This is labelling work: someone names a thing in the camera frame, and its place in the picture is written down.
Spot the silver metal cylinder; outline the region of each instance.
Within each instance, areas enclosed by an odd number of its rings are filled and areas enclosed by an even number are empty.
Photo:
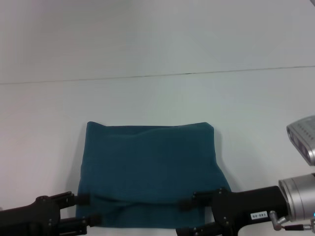
[[[285,197],[289,220],[312,219],[315,216],[315,176],[313,174],[279,180]]]

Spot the label sticker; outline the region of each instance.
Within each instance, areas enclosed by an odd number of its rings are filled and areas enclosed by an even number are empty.
[[[251,214],[252,220],[257,220],[261,218],[268,218],[268,214],[266,211],[256,212]]]

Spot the folded towel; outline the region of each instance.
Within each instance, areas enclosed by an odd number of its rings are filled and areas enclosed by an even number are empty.
[[[179,228],[205,223],[204,208],[180,212],[194,191],[229,185],[216,163],[214,129],[104,126],[88,122],[78,194],[91,195],[77,217],[100,213],[102,226]]]

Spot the teal cloth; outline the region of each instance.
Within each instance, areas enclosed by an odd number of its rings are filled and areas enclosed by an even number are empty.
[[[203,225],[204,208],[180,212],[194,191],[229,185],[216,163],[214,129],[104,126],[88,122],[78,194],[91,195],[77,217],[100,213],[102,226],[179,228]]]

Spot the white surface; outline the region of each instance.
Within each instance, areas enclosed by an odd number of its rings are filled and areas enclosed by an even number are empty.
[[[0,83],[315,65],[309,0],[0,0]]]
[[[315,68],[304,68],[0,85],[0,205],[8,209],[40,195],[76,192],[88,121],[206,121],[216,129],[217,161],[234,191],[312,173],[285,127],[314,115],[314,74]],[[63,211],[64,217],[73,214],[74,209]],[[102,228],[89,233],[175,235],[166,230]],[[266,223],[245,227],[239,235],[282,234],[290,235],[274,232]]]

